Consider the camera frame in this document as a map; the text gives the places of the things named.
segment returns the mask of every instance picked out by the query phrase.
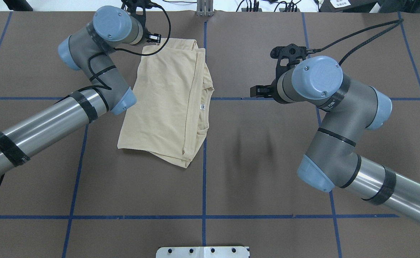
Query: blue joint cap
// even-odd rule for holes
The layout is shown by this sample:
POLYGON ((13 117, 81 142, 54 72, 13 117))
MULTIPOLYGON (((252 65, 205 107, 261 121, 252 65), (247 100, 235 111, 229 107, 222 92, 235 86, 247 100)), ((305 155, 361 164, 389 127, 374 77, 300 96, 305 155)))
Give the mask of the blue joint cap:
POLYGON ((130 88, 128 88, 124 96, 121 98, 118 104, 116 104, 116 106, 111 110, 111 112, 115 115, 119 115, 131 106, 135 105, 136 102, 137 98, 135 97, 135 94, 130 88))
POLYGON ((95 12, 93 25, 97 34, 107 41, 121 41, 132 30, 129 14, 110 5, 102 6, 95 12))
POLYGON ((343 72, 336 60, 318 56, 300 62, 293 70, 291 83, 296 92, 309 100, 333 95, 342 84, 343 72))
POLYGON ((297 175, 304 182, 323 192, 330 192, 334 188, 334 183, 323 173, 323 171, 309 158, 304 155, 297 175))
POLYGON ((59 47, 57 48, 57 52, 59 52, 59 57, 61 57, 62 61, 68 65, 71 69, 78 71, 81 70, 79 66, 75 63, 73 60, 73 57, 71 57, 70 53, 70 36, 66 38, 62 43, 59 44, 59 47))
POLYGON ((380 128, 382 124, 388 120, 392 113, 392 101, 385 94, 380 93, 374 87, 371 87, 377 95, 377 111, 372 123, 366 128, 368 130, 375 130, 380 128))

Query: metal bracket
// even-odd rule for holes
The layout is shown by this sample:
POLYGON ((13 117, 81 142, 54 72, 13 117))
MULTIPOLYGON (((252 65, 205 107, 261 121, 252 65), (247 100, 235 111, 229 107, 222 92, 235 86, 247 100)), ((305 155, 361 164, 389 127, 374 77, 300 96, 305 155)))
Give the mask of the metal bracket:
POLYGON ((249 258, 249 247, 159 248, 156 258, 249 258))
POLYGON ((213 0, 197 0, 197 16, 213 16, 213 0))

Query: gray joint housing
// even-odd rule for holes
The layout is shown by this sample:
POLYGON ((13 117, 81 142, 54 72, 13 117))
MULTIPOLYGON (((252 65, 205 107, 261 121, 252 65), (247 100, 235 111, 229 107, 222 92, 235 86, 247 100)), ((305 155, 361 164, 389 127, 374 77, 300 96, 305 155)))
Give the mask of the gray joint housing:
POLYGON ((327 111, 297 170, 303 181, 324 192, 345 188, 420 222, 420 184, 354 153, 363 131, 390 116, 387 96, 343 74, 330 57, 307 59, 284 73, 277 92, 288 103, 308 101, 327 111))
POLYGON ((104 6, 97 10, 92 22, 61 43, 59 55, 73 70, 81 69, 93 85, 102 86, 99 91, 108 109, 118 114, 135 104, 136 99, 128 93, 130 86, 108 55, 120 44, 138 44, 142 40, 143 27, 139 21, 125 10, 104 6), (128 101, 122 105, 120 101, 127 94, 128 101))

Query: metal stand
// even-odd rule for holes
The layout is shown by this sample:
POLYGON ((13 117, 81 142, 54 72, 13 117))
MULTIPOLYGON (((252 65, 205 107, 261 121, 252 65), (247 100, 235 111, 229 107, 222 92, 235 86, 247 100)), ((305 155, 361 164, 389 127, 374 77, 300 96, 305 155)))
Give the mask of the metal stand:
POLYGON ((197 16, 213 16, 213 0, 197 0, 197 16))

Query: silver metal tube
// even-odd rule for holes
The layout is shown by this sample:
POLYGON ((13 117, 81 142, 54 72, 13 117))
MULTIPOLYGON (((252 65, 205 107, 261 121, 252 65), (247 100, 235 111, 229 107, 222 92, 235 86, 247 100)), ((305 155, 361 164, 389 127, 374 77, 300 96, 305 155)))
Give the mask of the silver metal tube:
POLYGON ((382 199, 381 204, 420 222, 420 183, 398 173, 393 175, 396 177, 392 180, 394 185, 387 186, 386 177, 389 175, 386 168, 361 157, 361 168, 346 190, 370 201, 381 194, 383 187, 392 188, 392 194, 388 199, 382 199))
POLYGON ((384 205, 420 222, 420 183, 397 173, 395 192, 384 205))
POLYGON ((383 166, 361 157, 358 174, 346 190, 362 199, 369 199, 379 192, 384 179, 385 168, 383 166))
MULTIPOLYGON (((102 98, 94 90, 81 92, 101 116, 106 113, 102 98)), ((66 98, 40 113, 3 131, 28 157, 39 153, 68 134, 89 123, 82 107, 74 98, 66 98)), ((0 177, 13 164, 0 150, 0 177)))

